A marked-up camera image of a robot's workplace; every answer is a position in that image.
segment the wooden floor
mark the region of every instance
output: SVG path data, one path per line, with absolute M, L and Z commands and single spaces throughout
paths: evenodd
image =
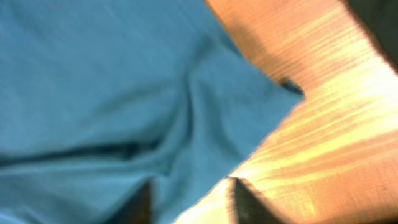
M 337 0 L 210 0 L 244 55 L 307 99 L 232 176 L 292 223 L 398 211 L 398 76 Z M 233 223 L 223 180 L 177 223 Z

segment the blue fabric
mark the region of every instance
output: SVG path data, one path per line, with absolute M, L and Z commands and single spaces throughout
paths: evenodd
M 0 223 L 102 223 L 147 179 L 170 223 L 302 98 L 203 1 L 0 0 Z

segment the garment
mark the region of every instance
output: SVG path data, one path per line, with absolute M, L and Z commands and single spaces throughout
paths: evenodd
M 203 1 L 0 0 L 0 223 L 170 223 L 303 99 Z
M 392 62 L 398 66 L 398 1 L 348 0 L 348 2 L 372 30 Z

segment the wooden table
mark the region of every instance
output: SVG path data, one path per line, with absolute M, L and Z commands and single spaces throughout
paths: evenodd
M 243 54 L 306 92 L 232 176 L 292 223 L 398 213 L 398 76 L 338 0 L 210 0 Z M 233 223 L 221 181 L 176 223 Z

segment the wood grain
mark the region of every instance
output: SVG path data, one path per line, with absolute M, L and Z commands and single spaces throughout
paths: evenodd
M 232 176 L 292 223 L 398 213 L 398 77 L 337 0 L 210 0 L 243 54 L 307 99 Z M 176 223 L 233 223 L 221 181 Z

